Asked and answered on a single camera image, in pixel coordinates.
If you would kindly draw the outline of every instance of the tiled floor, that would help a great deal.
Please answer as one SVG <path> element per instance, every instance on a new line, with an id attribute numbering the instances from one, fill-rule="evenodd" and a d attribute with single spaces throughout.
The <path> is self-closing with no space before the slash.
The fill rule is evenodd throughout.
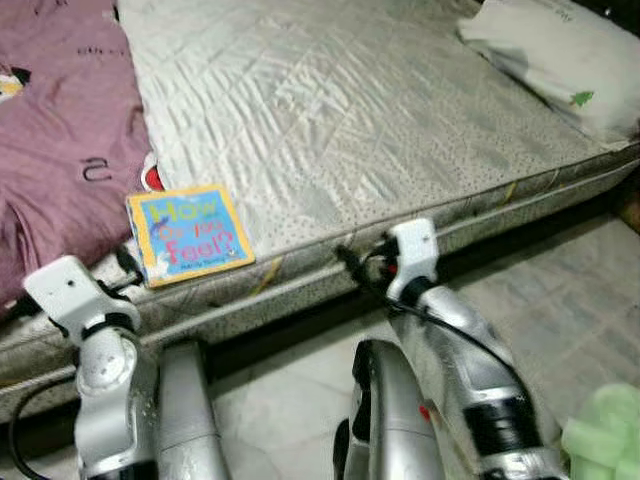
<path id="1" fill-rule="evenodd" d="M 600 217 L 452 282 L 512 346 L 559 422 L 598 386 L 640 383 L 640 237 Z M 349 411 L 358 341 L 398 341 L 384 312 L 354 319 L 213 385 L 235 480 L 324 480 Z M 76 478 L 72 448 L 33 462 Z M 0 476 L 20 478 L 0 459 Z"/>

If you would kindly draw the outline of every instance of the bed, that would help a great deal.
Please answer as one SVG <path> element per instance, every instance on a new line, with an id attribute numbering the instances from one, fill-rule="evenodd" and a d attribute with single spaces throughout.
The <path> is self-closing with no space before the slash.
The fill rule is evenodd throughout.
<path id="1" fill-rule="evenodd" d="M 121 0 L 167 188 L 227 187 L 254 265 L 130 287 L 150 351 L 216 343 L 354 288 L 338 244 L 365 249 L 431 216 L 443 253 L 605 192 L 640 162 L 606 150 L 465 47 L 466 0 Z M 127 247 L 135 254 L 135 246 Z M 98 278 L 123 272 L 113 256 Z M 42 316 L 0 326 L 0 421 L 70 350 Z M 59 404 L 70 388 L 38 399 Z"/>

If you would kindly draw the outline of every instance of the yellow book border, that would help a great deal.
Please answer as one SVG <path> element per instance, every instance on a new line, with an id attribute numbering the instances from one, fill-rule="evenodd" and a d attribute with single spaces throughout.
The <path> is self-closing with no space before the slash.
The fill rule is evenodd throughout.
<path id="1" fill-rule="evenodd" d="M 246 253 L 247 258 L 234 260 L 233 262 L 225 263 L 224 265 L 218 265 L 217 267 L 210 267 L 195 272 L 184 272 L 177 275 L 172 275 L 171 278 L 167 279 L 147 278 L 149 287 L 161 287 L 169 283 L 180 282 L 182 280 L 201 277 L 210 273 L 222 272 L 224 270 L 241 267 L 255 261 L 256 257 L 253 254 L 253 250 L 251 250 L 249 240 L 244 233 L 244 229 L 242 228 L 242 224 L 238 219 L 236 210 L 233 208 L 231 197 L 229 196 L 227 189 L 222 185 L 206 185 L 202 187 L 185 188 L 181 190 L 168 190 L 165 192 L 137 193 L 134 195 L 129 195 L 127 197 L 127 202 L 129 203 L 129 208 L 131 211 L 131 222 L 133 223 L 133 227 L 136 229 L 135 236 L 138 241 L 138 247 L 142 252 L 142 263 L 145 266 L 145 270 L 148 265 L 154 266 L 156 264 L 156 258 L 153 254 L 153 249 L 151 248 L 151 240 L 149 238 L 149 225 L 147 224 L 147 219 L 145 218 L 144 211 L 142 210 L 142 203 L 158 198 L 178 197 L 183 195 L 194 195 L 198 193 L 214 191 L 220 193 L 222 203 L 224 203 L 227 212 L 229 212 L 229 216 L 231 217 L 233 226 L 235 227 L 236 233 L 238 234 L 238 242 L 240 243 L 242 250 Z"/>

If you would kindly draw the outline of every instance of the black band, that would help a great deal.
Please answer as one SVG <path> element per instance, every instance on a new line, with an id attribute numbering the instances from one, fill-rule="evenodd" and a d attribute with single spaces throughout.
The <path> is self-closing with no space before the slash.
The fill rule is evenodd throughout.
<path id="1" fill-rule="evenodd" d="M 400 294 L 400 302 L 412 307 L 418 306 L 418 300 L 424 292 L 435 285 L 427 277 L 416 277 L 407 283 Z"/>
<path id="2" fill-rule="evenodd" d="M 133 322 L 131 322 L 131 319 L 127 315 L 124 313 L 107 313 L 104 317 L 104 322 L 82 329 L 82 340 L 86 340 L 94 333 L 106 327 L 120 327 L 133 332 Z"/>
<path id="3" fill-rule="evenodd" d="M 507 474 L 501 468 L 494 468 L 480 475 L 480 480 L 509 480 Z M 528 480 L 561 480 L 558 477 L 538 477 Z"/>
<path id="4" fill-rule="evenodd" d="M 154 461 L 134 463 L 128 467 L 90 477 L 88 480 L 158 480 L 158 465 Z"/>
<path id="5" fill-rule="evenodd" d="M 356 348 L 353 360 L 353 378 L 362 392 L 360 408 L 353 419 L 351 431 L 362 442 L 371 440 L 371 375 L 369 372 L 369 360 L 371 359 L 371 340 L 363 340 Z"/>
<path id="6" fill-rule="evenodd" d="M 533 408 L 520 398 L 474 405 L 463 413 L 481 457 L 542 446 Z"/>

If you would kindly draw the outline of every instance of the red object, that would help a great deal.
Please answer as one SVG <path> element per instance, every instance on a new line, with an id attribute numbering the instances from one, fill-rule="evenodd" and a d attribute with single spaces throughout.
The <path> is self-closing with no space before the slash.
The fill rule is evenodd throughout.
<path id="1" fill-rule="evenodd" d="M 160 175 L 158 174 L 158 167 L 151 167 L 147 173 L 145 173 L 144 180 L 152 190 L 155 190 L 156 192 L 164 191 L 162 180 L 160 180 Z"/>
<path id="2" fill-rule="evenodd" d="M 431 421 L 431 414 L 429 413 L 429 410 L 427 410 L 427 407 L 420 405 L 420 413 L 427 422 Z"/>

